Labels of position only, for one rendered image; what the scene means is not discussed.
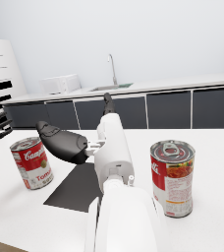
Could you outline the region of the grey kitchen counter cabinets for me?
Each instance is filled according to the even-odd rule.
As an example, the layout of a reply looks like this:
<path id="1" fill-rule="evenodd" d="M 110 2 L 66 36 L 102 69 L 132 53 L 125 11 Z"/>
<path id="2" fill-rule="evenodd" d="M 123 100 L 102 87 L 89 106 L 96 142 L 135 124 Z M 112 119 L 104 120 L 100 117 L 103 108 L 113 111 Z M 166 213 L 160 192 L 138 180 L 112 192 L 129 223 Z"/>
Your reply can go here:
<path id="1" fill-rule="evenodd" d="M 93 130 L 110 93 L 126 129 L 224 128 L 224 73 L 134 83 L 127 88 L 85 88 L 70 94 L 25 94 L 3 103 L 15 129 L 39 120 L 61 129 Z"/>

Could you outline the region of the red soup can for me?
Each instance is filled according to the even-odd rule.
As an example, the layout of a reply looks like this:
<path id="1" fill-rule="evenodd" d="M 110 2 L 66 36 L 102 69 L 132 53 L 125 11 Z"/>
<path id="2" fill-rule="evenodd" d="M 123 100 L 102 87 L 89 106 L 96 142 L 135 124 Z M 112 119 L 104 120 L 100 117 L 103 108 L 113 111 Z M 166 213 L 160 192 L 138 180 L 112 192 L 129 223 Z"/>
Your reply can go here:
<path id="1" fill-rule="evenodd" d="M 38 137 L 20 140 L 14 143 L 10 150 L 28 189 L 42 188 L 53 180 L 52 169 Z"/>
<path id="2" fill-rule="evenodd" d="M 160 141 L 150 148 L 153 196 L 168 217 L 182 218 L 193 210 L 195 154 L 191 145 L 175 140 Z"/>

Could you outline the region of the white microwave oven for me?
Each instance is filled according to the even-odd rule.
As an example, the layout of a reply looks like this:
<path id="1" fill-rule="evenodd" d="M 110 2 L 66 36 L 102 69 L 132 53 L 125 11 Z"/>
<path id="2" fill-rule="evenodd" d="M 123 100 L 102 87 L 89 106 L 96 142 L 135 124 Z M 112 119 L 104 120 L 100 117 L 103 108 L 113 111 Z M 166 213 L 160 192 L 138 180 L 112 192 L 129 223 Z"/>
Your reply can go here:
<path id="1" fill-rule="evenodd" d="M 69 94 L 81 87 L 80 79 L 77 74 L 53 77 L 41 80 L 40 82 L 42 91 L 45 94 Z"/>

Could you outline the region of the chrome sink faucet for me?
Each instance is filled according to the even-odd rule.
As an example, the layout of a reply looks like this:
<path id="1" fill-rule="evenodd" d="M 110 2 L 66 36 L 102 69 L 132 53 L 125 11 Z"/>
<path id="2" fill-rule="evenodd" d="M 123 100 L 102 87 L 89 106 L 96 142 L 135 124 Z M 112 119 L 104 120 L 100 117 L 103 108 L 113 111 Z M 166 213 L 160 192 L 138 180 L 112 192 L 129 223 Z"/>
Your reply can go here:
<path id="1" fill-rule="evenodd" d="M 115 68 L 114 68 L 114 61 L 113 61 L 113 57 L 112 57 L 111 54 L 108 54 L 108 62 L 110 62 L 111 66 L 112 66 L 114 86 L 118 86 L 117 79 L 116 79 L 116 74 L 115 74 Z"/>

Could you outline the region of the dark grey square mat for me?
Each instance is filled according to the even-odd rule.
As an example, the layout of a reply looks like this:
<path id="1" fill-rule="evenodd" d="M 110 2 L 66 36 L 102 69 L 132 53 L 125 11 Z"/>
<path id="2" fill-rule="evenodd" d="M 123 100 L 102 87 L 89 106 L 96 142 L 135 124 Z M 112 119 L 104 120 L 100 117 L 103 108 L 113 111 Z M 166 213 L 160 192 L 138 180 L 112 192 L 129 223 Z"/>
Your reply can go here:
<path id="1" fill-rule="evenodd" d="M 45 205 L 88 212 L 91 202 L 102 192 L 93 163 L 78 164 L 44 202 Z"/>

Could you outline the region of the steel kitchen sink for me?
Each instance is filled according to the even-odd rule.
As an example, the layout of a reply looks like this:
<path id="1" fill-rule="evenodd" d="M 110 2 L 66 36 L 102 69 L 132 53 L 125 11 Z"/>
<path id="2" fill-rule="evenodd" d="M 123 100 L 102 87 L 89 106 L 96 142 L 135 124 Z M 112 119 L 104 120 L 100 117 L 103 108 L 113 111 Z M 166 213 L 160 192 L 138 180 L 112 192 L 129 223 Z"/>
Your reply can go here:
<path id="1" fill-rule="evenodd" d="M 121 84 L 121 85 L 112 85 L 112 86 L 104 86 L 104 87 L 97 87 L 97 88 L 94 88 L 94 89 L 90 90 L 90 92 L 126 89 L 126 88 L 129 88 L 132 84 L 133 83 Z"/>

